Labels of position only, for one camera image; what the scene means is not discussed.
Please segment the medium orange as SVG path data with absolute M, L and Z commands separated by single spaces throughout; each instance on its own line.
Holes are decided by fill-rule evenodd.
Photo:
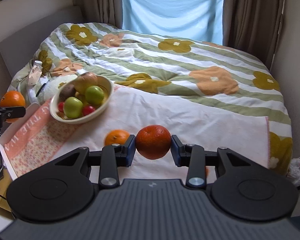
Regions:
M 104 146 L 112 145 L 112 144 L 119 144 L 123 145 L 126 140 L 129 138 L 130 133 L 122 130 L 122 129 L 115 129 L 110 131 L 105 139 L 104 139 Z

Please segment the light blue window cloth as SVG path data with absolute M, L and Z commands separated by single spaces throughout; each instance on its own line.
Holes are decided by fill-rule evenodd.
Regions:
M 122 0 L 123 28 L 222 44 L 223 1 Z

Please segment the red cherry tomato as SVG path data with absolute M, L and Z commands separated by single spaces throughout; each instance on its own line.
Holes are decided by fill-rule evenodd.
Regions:
M 64 102 L 59 102 L 58 103 L 58 111 L 60 113 L 64 113 Z
M 87 116 L 87 115 L 93 113 L 95 110 L 96 110 L 95 107 L 93 107 L 91 105 L 87 105 L 82 108 L 82 114 L 83 114 L 83 116 Z

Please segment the small white pink bottle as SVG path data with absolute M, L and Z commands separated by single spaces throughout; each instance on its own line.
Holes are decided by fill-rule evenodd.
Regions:
M 28 86 L 34 86 L 39 81 L 41 75 L 42 75 L 42 61 L 35 60 L 32 66 L 31 71 L 29 72 L 28 78 L 27 78 L 27 85 Z

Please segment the brown kiwi fruit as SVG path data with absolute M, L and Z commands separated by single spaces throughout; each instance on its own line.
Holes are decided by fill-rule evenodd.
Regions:
M 60 102 L 64 102 L 67 98 L 73 97 L 76 94 L 76 90 L 73 84 L 67 84 L 63 87 L 59 94 Z

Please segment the grey bed headboard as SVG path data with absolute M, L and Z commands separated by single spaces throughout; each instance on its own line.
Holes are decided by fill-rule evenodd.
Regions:
M 0 56 L 11 77 L 33 58 L 40 44 L 63 23 L 82 23 L 80 7 L 54 12 L 16 31 L 0 42 Z

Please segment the small green apple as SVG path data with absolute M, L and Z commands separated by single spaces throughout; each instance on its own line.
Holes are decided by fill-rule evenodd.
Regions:
M 85 90 L 87 103 L 97 106 L 104 100 L 104 92 L 99 86 L 90 86 Z

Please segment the white pink towel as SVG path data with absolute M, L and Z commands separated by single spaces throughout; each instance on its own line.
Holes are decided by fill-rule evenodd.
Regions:
M 108 108 L 85 124 L 55 120 L 49 103 L 31 105 L 27 115 L 11 124 L 0 137 L 0 151 L 12 179 L 86 146 L 104 146 L 115 129 L 131 134 L 148 125 L 161 125 L 185 144 L 208 151 L 227 147 L 267 167 L 269 132 L 266 117 L 244 116 L 207 107 L 177 96 L 162 96 L 127 87 L 116 87 Z

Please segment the white plastic bag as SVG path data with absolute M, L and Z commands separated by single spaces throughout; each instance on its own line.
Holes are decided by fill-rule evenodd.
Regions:
M 287 179 L 294 186 L 300 186 L 300 157 L 291 160 L 288 167 Z

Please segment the cream yellow ceramic bowl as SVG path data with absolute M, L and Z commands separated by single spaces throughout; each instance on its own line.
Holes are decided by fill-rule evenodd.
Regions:
M 50 115 L 64 124 L 84 124 L 101 115 L 114 95 L 114 84 L 105 76 L 86 74 L 63 84 L 49 101 Z

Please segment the floral striped duvet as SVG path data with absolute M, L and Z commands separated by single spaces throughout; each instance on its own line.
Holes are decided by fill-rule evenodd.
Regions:
M 27 86 L 32 61 L 43 64 L 43 81 Z M 202 41 L 122 30 L 105 23 L 63 23 L 35 46 L 10 90 L 27 103 L 44 102 L 40 87 L 81 71 L 119 85 L 269 120 L 269 168 L 286 175 L 292 158 L 291 120 L 279 83 L 246 52 Z

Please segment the right brown curtain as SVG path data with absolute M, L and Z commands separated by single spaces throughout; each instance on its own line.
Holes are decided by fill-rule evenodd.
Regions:
M 223 45 L 254 55 L 271 67 L 285 0 L 224 0 Z

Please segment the large brownish yellow apple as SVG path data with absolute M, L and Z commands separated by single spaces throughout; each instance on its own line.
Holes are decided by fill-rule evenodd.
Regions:
M 75 79 L 73 85 L 77 92 L 85 94 L 88 87 L 98 85 L 98 77 L 92 72 L 86 72 Z

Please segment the large green apple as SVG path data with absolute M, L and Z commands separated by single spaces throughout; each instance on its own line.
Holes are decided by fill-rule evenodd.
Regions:
M 64 102 L 64 114 L 68 119 L 77 119 L 82 115 L 83 102 L 76 97 L 69 97 Z

